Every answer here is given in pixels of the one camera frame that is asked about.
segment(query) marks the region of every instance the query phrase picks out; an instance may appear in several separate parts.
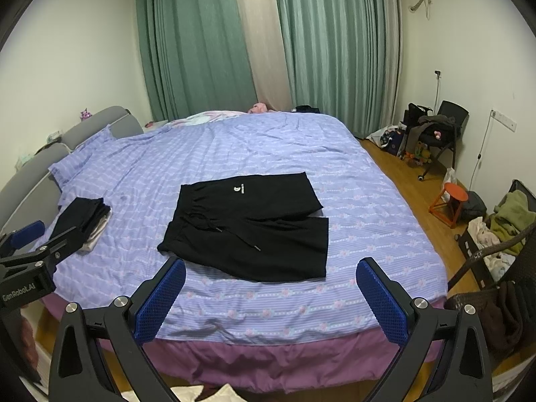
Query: pillow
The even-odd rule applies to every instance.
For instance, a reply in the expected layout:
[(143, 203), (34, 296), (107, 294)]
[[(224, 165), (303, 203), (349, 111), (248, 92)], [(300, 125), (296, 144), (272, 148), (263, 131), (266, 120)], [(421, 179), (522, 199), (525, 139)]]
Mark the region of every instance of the pillow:
[(106, 142), (116, 140), (107, 125), (101, 131), (93, 134), (92, 137), (82, 142), (71, 154), (61, 159), (48, 168), (54, 176), (58, 186), (63, 190), (64, 186), (69, 183), (82, 170), (87, 161)]

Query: wicker chair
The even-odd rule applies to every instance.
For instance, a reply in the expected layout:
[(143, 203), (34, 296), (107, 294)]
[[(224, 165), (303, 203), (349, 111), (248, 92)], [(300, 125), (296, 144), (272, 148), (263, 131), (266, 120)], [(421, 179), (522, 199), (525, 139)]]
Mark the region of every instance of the wicker chair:
[[(474, 306), (476, 308), (476, 311), (479, 313), (485, 308), (488, 301), (495, 301), (498, 293), (497, 288), (503, 281), (513, 281), (514, 283), (517, 283), (529, 279), (530, 281), (536, 282), (536, 233), (533, 233), (535, 229), (536, 222), (529, 225), (526, 229), (521, 231), (514, 238), (502, 242), (498, 245), (481, 249), (475, 252), (471, 257), (469, 257), (463, 264), (463, 266), (460, 268), (460, 270), (449, 281), (449, 290), (451, 290), (452, 287), (456, 285), (456, 283), (462, 278), (462, 276), (464, 276), (467, 271), (474, 264), (476, 264), (476, 262), (479, 262), (484, 257), (489, 256), (491, 254), (495, 254), (496, 252), (505, 251), (511, 246), (519, 243), (521, 240), (526, 239), (525, 246), (523, 247), (519, 256), (516, 258), (512, 266), (506, 271), (505, 275), (503, 275), (498, 282), (495, 282), (491, 286), (481, 291), (454, 295), (447, 300), (447, 302), (445, 303), (445, 308), (450, 310), (461, 310), (465, 305), (470, 304)], [(534, 342), (536, 339), (536, 329), (534, 328), (534, 324), (532, 322), (523, 321), (523, 325), (523, 339), (520, 345), (518, 345), (518, 347), (516, 348), (516, 351), (522, 346), (526, 346)], [(508, 354), (497, 354), (494, 352), (490, 352), (492, 368), (495, 368), (512, 353), (513, 352)]]

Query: white wall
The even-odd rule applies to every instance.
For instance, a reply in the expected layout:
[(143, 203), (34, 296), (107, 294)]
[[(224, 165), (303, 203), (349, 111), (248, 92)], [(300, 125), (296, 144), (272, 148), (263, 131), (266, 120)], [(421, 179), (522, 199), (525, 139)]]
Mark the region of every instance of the white wall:
[(134, 0), (34, 0), (0, 51), (0, 188), (87, 108), (151, 120)]
[(510, 0), (433, 0), (415, 14), (402, 0), (404, 68), (398, 118), (407, 104), (433, 107), (436, 69), (442, 72), (440, 99), (459, 104), (470, 119), (459, 146), (457, 175), (469, 186), (491, 109), (517, 122), (516, 133), (491, 123), (489, 142), (473, 190), (488, 207), (522, 180), (536, 193), (533, 144), (536, 129), (536, 38)]

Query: purple toy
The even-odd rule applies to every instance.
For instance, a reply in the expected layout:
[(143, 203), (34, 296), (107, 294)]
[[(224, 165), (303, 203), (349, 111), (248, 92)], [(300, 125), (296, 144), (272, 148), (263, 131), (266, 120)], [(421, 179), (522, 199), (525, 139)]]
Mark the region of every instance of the purple toy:
[(87, 118), (90, 118), (92, 115), (90, 112), (87, 111), (87, 108), (80, 113), (80, 120), (83, 121), (83, 120), (86, 120)]

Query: bed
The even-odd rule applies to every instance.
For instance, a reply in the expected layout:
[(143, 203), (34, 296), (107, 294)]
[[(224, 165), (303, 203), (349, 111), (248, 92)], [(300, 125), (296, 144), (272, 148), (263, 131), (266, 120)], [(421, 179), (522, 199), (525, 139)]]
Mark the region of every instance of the bed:
[[(90, 148), (83, 165), (72, 162), (64, 171), (68, 180), (48, 172), (107, 132), (113, 137)], [(58, 205), (76, 196), (111, 205), (95, 249), (57, 268), (57, 290), (43, 302), (60, 319), (68, 302), (105, 306), (156, 273), (166, 259), (156, 246), (181, 184), (303, 171), (329, 218), (326, 279), (253, 283), (186, 263), (186, 284), (144, 349), (160, 372), (253, 392), (378, 379), (398, 347), (387, 342), (356, 286), (357, 262), (374, 257), (411, 296), (439, 307), (446, 271), (396, 187), (333, 117), (205, 112), (143, 134), (128, 111), (106, 109), (14, 176), (0, 192), (0, 206), (10, 204), (0, 222), (13, 230), (41, 218), (49, 228), (38, 246)]]

